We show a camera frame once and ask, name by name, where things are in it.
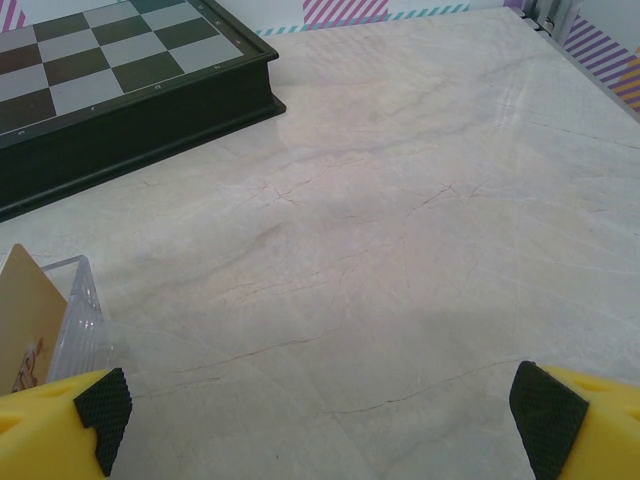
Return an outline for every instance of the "beige card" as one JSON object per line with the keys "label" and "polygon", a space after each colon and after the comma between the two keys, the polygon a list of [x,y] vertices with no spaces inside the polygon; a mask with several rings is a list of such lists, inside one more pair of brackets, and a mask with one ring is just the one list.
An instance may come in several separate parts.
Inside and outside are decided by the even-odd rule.
{"label": "beige card", "polygon": [[22,245],[0,272],[0,395],[45,382],[66,300]]}

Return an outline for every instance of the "dark square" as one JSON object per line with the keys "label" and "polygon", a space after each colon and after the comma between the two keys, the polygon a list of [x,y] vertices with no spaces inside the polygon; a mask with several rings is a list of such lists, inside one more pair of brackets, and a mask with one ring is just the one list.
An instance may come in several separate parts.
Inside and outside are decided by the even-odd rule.
{"label": "dark square", "polygon": [[108,45],[150,31],[151,28],[142,17],[131,17],[96,27],[93,29],[93,34],[100,45]]}
{"label": "dark square", "polygon": [[140,13],[153,12],[161,8],[172,7],[184,3],[183,0],[129,0]]}
{"label": "dark square", "polygon": [[68,17],[49,20],[48,22],[37,23],[33,26],[33,31],[35,32],[38,41],[43,42],[45,40],[62,37],[63,35],[69,35],[70,33],[76,33],[88,28],[89,24],[87,23],[87,19],[84,18],[84,15],[78,13]]}
{"label": "dark square", "polygon": [[0,75],[42,63],[38,45],[27,45],[0,53]]}
{"label": "dark square", "polygon": [[68,82],[109,68],[109,62],[99,48],[62,57],[44,64],[50,86]]}
{"label": "dark square", "polygon": [[0,134],[56,116],[48,88],[0,102]]}
{"label": "dark square", "polygon": [[184,73],[169,52],[120,65],[112,70],[125,93]]}
{"label": "dark square", "polygon": [[172,48],[182,47],[198,40],[213,37],[218,35],[218,32],[204,18],[196,18],[172,27],[156,30],[156,35],[167,47],[167,50],[171,50]]}

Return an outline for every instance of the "marble floor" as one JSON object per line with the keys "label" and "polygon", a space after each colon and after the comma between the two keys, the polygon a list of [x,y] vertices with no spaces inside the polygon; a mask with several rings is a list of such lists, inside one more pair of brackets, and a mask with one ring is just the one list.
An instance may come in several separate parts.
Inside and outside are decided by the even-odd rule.
{"label": "marble floor", "polygon": [[640,125],[507,9],[271,37],[288,112],[0,224],[89,257],[113,479],[533,479],[533,359],[640,379]]}

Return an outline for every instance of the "transparent acrylic box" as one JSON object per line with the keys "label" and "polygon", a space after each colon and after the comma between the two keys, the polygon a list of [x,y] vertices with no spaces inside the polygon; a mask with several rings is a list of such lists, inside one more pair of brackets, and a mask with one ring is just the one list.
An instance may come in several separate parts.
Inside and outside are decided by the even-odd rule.
{"label": "transparent acrylic box", "polygon": [[42,267],[67,299],[47,383],[108,369],[113,352],[89,260],[84,255]]}

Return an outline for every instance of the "purple striped wall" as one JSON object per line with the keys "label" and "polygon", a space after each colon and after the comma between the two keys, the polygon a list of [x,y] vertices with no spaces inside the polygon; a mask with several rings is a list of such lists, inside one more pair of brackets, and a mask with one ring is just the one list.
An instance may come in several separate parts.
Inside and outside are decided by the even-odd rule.
{"label": "purple striped wall", "polygon": [[640,113],[640,48],[622,47],[579,15],[571,27],[566,51],[632,109]]}
{"label": "purple striped wall", "polygon": [[0,33],[24,26],[26,17],[18,0],[0,0]]}
{"label": "purple striped wall", "polygon": [[304,0],[304,23],[309,30],[384,19],[388,0]]}
{"label": "purple striped wall", "polygon": [[524,0],[504,0],[503,6],[511,8],[519,8],[522,10],[524,7]]}

